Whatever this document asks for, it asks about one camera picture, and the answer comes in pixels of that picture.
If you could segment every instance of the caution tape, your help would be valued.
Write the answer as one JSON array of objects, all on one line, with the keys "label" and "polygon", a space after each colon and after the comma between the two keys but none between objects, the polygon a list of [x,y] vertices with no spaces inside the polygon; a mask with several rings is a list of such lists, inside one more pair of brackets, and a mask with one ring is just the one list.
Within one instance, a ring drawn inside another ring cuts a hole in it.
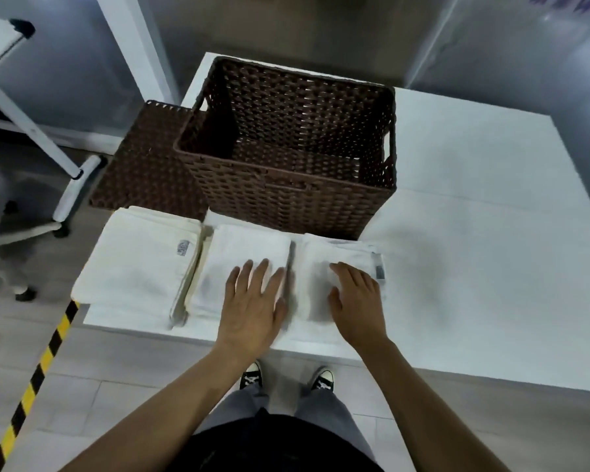
[{"label": "caution tape", "polygon": [[63,313],[61,322],[57,325],[44,354],[41,355],[41,359],[35,368],[35,372],[32,373],[31,380],[24,391],[24,396],[22,396],[21,401],[17,405],[16,412],[11,418],[11,423],[0,443],[0,471],[9,458],[10,453],[13,451],[16,437],[22,429],[26,417],[31,412],[32,403],[35,401],[35,397],[37,397],[37,394],[39,393],[41,383],[44,382],[50,364],[53,362],[53,359],[59,351],[59,347],[65,340],[72,324],[72,320],[74,320],[78,310],[79,304],[75,301],[71,301],[68,308],[66,308],[65,313]]}]

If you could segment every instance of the left hand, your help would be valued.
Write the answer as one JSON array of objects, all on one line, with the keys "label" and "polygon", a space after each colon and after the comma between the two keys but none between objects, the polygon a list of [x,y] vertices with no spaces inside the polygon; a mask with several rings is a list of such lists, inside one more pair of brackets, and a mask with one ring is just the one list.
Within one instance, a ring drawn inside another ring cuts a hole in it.
[{"label": "left hand", "polygon": [[264,293],[260,293],[268,260],[260,262],[249,283],[252,267],[253,262],[248,260],[242,269],[236,267],[229,274],[221,323],[214,344],[215,348],[227,349],[230,354],[244,360],[246,365],[269,349],[287,314],[283,298],[275,303],[284,278],[284,268],[275,271]]}]

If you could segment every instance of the right hand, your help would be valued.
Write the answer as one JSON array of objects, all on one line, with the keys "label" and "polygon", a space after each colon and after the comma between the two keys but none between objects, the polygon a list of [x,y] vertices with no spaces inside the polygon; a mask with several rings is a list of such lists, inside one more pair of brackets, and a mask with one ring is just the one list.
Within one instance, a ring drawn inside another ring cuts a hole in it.
[{"label": "right hand", "polygon": [[346,263],[332,263],[330,269],[341,282],[328,295],[330,312],[343,338],[357,351],[387,338],[383,302],[378,282]]}]

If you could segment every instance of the towel tag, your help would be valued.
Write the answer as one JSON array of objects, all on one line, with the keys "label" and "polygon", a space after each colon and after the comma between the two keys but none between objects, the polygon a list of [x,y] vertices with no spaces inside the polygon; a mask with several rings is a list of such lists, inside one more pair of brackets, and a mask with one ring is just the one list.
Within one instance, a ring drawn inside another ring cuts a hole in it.
[{"label": "towel tag", "polygon": [[181,257],[186,256],[186,252],[188,251],[188,245],[190,245],[190,240],[182,240],[177,244],[177,254]]}]

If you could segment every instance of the chair leg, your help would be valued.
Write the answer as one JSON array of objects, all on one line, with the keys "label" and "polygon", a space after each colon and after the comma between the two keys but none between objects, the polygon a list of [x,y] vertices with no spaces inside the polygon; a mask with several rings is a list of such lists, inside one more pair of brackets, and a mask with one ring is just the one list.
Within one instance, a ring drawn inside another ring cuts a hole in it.
[{"label": "chair leg", "polygon": [[19,269],[15,268],[12,265],[9,265],[0,257],[0,278],[2,278],[5,283],[13,290],[13,293],[16,296],[24,296],[30,301],[32,298],[30,293],[27,293],[30,288],[28,287],[28,282],[24,273],[22,273]]}]

